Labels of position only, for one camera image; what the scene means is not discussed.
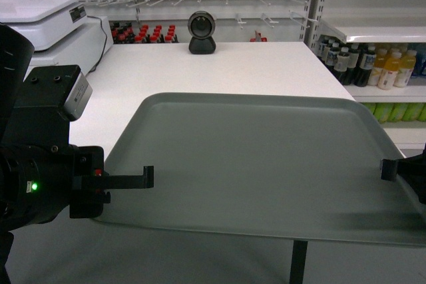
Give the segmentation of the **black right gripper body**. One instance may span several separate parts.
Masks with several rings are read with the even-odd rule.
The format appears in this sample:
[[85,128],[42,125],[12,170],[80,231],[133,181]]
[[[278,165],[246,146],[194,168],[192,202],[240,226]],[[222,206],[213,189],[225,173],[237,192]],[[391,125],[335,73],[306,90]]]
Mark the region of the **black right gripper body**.
[[425,204],[425,149],[422,153],[398,161],[397,173],[411,186],[421,204]]

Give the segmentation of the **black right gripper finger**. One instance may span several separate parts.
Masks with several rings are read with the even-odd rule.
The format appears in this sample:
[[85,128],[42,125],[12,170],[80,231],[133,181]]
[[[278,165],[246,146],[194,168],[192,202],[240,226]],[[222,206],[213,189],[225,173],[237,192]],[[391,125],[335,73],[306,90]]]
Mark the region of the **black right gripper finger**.
[[381,179],[385,181],[394,182],[397,177],[397,160],[383,159],[380,164]]

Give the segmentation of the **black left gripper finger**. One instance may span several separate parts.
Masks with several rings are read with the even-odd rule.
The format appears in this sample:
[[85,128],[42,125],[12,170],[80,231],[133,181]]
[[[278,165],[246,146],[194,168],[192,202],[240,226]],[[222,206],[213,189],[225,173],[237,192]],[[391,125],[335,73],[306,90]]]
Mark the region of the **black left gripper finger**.
[[96,169],[93,175],[81,176],[82,190],[130,190],[154,187],[154,166],[144,166],[139,175],[110,175]]

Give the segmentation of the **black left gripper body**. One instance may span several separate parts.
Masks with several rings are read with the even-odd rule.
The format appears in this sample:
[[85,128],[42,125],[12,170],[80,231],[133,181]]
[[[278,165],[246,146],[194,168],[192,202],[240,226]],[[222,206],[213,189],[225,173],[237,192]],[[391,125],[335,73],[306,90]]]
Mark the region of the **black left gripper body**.
[[85,184],[103,175],[104,150],[99,146],[67,146],[58,152],[3,146],[1,223],[49,223],[64,208],[74,219],[99,217],[110,193]]

